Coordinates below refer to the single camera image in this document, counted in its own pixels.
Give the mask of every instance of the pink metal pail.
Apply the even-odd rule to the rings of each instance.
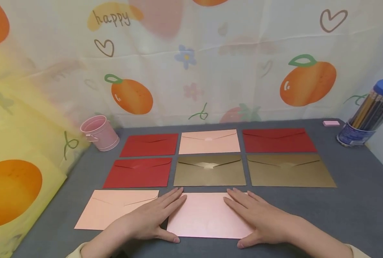
[[[80,127],[89,142],[93,142],[97,149],[106,152],[118,144],[120,138],[105,116],[93,116]]]

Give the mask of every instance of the fabric backdrop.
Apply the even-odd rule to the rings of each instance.
[[[381,78],[383,0],[0,0],[0,257],[88,146],[78,127],[93,115],[346,120]]]

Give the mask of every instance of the pink envelope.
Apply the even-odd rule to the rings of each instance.
[[[251,234],[249,226],[227,204],[227,193],[184,193],[187,200],[168,218],[167,231],[179,237],[234,238]]]
[[[74,229],[105,230],[119,217],[158,196],[158,190],[94,190]]]
[[[240,152],[237,131],[181,133],[179,154]]]

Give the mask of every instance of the wrist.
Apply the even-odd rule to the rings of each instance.
[[[131,224],[127,222],[124,217],[115,220],[108,226],[105,231],[110,231],[110,234],[115,236],[115,239],[124,244],[134,236],[134,230],[132,230]]]
[[[304,218],[292,215],[287,228],[287,242],[297,246],[299,239],[302,238],[309,224],[309,221]]]

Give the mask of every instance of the table surface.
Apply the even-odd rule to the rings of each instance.
[[[383,165],[366,147],[346,148],[336,142],[341,127],[324,127],[323,119],[188,125],[118,130],[121,138],[115,149],[99,152],[93,145],[83,154],[69,178],[48,205],[13,258],[65,258],[82,242],[99,234],[94,230],[74,230],[93,190],[101,189],[113,162],[129,135],[180,133],[204,130],[238,130],[243,146],[242,129],[304,127],[318,153],[336,182],[337,188],[252,187],[245,149],[241,148],[246,183],[240,190],[251,190],[271,204],[302,216],[344,243],[358,247],[371,257],[383,258]],[[175,164],[173,157],[168,187],[158,189],[163,195],[173,188]],[[226,186],[185,187],[184,192],[225,192]],[[237,239],[206,239],[182,237],[180,244],[162,240],[128,243],[124,249],[135,258],[195,257],[307,257],[289,244],[257,245],[240,250]]]

